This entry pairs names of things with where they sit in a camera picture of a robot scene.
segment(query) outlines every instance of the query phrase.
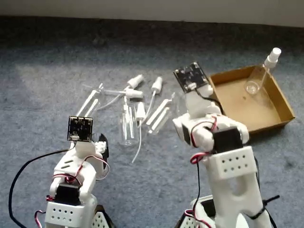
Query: black circuit board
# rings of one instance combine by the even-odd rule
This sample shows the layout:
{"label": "black circuit board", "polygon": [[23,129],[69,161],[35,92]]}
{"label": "black circuit board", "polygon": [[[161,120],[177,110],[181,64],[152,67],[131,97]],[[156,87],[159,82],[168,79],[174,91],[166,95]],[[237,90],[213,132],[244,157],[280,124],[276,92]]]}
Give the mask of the black circuit board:
{"label": "black circuit board", "polygon": [[67,140],[92,141],[93,118],[70,116],[68,121]]}
{"label": "black circuit board", "polygon": [[198,62],[193,62],[189,66],[176,69],[173,73],[184,93],[189,93],[208,84],[208,78]]}

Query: cardboard box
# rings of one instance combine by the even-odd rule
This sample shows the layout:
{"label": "cardboard box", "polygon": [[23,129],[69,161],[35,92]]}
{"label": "cardboard box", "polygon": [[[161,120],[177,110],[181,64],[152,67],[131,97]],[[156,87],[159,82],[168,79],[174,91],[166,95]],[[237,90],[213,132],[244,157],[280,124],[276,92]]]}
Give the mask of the cardboard box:
{"label": "cardboard box", "polygon": [[272,75],[268,75],[263,91],[250,95],[244,84],[256,66],[231,70],[210,76],[226,116],[245,124],[250,133],[284,126],[295,117],[292,108]]}

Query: wall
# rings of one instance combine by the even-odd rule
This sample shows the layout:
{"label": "wall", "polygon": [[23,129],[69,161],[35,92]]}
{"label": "wall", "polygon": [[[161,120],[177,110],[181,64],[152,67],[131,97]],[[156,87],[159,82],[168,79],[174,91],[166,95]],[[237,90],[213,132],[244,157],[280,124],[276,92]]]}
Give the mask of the wall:
{"label": "wall", "polygon": [[303,0],[0,0],[0,15],[304,27]]}

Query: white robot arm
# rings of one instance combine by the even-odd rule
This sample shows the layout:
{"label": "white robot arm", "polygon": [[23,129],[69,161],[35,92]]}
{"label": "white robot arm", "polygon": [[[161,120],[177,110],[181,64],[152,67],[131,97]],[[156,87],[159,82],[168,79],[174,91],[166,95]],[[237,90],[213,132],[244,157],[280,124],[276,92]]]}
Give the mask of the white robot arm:
{"label": "white robot arm", "polygon": [[[193,214],[185,212],[176,227],[191,222],[193,227],[201,228],[247,228],[241,215],[245,213],[254,219],[256,228],[271,228],[257,182],[253,151],[251,146],[244,146],[249,140],[246,126],[224,116],[215,100],[209,98],[213,90],[197,62],[174,74],[186,94],[188,112],[173,119],[173,123],[181,140],[208,155],[203,164],[213,195],[192,203]],[[236,189],[230,186],[233,179]],[[212,199],[211,206],[204,204],[207,199]]]}
{"label": "white robot arm", "polygon": [[54,169],[47,196],[45,228],[112,228],[113,223],[92,195],[95,180],[109,172],[107,139],[92,142],[93,119],[70,116],[70,150]]}

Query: red wire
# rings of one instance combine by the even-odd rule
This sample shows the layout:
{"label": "red wire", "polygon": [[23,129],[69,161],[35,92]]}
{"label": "red wire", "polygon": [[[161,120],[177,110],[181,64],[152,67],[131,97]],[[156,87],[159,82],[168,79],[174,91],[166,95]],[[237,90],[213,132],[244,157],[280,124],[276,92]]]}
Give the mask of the red wire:
{"label": "red wire", "polygon": [[203,121],[203,122],[199,122],[198,124],[196,124],[196,125],[194,125],[194,126],[192,127],[191,133],[190,133],[190,137],[191,137],[192,145],[193,145],[194,147],[196,147],[196,148],[197,148],[197,146],[196,146],[195,141],[194,141],[194,138],[193,138],[193,130],[194,130],[194,128],[196,128],[198,125],[203,124],[203,123],[210,123],[210,124],[213,124],[213,125],[214,125],[214,122],[211,122],[211,121]]}
{"label": "red wire", "polygon": [[39,219],[38,219],[38,213],[45,214],[46,212],[45,212],[45,211],[41,211],[41,210],[37,210],[37,211],[35,212],[35,215],[34,215],[35,222],[36,222],[37,226],[38,226],[39,228],[42,228],[42,225],[41,225],[41,223],[40,223],[40,221],[39,221]]}
{"label": "red wire", "polygon": [[205,220],[198,219],[198,218],[196,217],[196,215],[195,215],[195,212],[194,212],[193,210],[191,210],[191,209],[185,210],[185,215],[188,216],[188,217],[194,218],[194,219],[195,219],[196,221],[198,221],[198,222],[203,223],[203,224],[206,225],[208,228],[212,228],[211,225],[210,225],[208,222],[206,222]]}
{"label": "red wire", "polygon": [[218,119],[217,119],[216,116],[213,116],[213,118],[214,118],[214,122],[213,122],[213,125],[212,125],[212,127],[211,127],[211,131],[213,131],[214,128],[217,126],[217,121],[218,121]]}
{"label": "red wire", "polygon": [[209,152],[195,153],[190,158],[190,162],[191,162],[191,164],[195,165],[196,163],[198,163],[199,161],[201,161],[204,158],[204,156],[209,156],[209,155],[211,155]]}
{"label": "red wire", "polygon": [[[197,164],[197,166],[198,166],[198,162],[199,162],[200,160],[202,160],[202,159],[204,158],[204,156],[208,156],[208,155],[210,155],[209,152],[199,152],[199,153],[196,153],[196,154],[194,154],[194,155],[191,157],[190,162],[191,162],[191,164]],[[199,220],[199,219],[196,217],[196,215],[195,215],[195,206],[196,206],[196,203],[193,205],[193,209],[192,209],[192,210],[191,210],[191,209],[185,210],[185,215],[186,215],[186,216],[193,217],[196,221],[203,223],[203,224],[206,225],[208,228],[212,228],[211,225],[209,225],[206,221],[204,221],[204,220],[202,220],[202,219]]]}
{"label": "red wire", "polygon": [[58,173],[58,174],[53,175],[53,178],[54,178],[54,177],[65,177],[65,181],[66,181],[66,182],[72,183],[72,182],[74,182],[74,181],[76,180],[77,183],[78,183],[79,185],[81,185],[80,181],[77,179],[77,176],[79,175],[81,169],[83,168],[83,163],[84,163],[87,159],[89,159],[89,158],[95,158],[95,159],[97,159],[97,160],[100,160],[100,161],[102,161],[103,163],[105,163],[108,167],[110,167],[109,164],[108,164],[104,159],[99,158],[99,157],[96,157],[96,156],[94,156],[94,155],[89,155],[89,156],[86,156],[85,159],[82,161],[82,163],[81,163],[81,165],[79,166],[79,168],[78,168],[78,170],[77,170],[75,176],[73,176],[73,175],[71,175],[71,174],[67,174],[67,173]]}

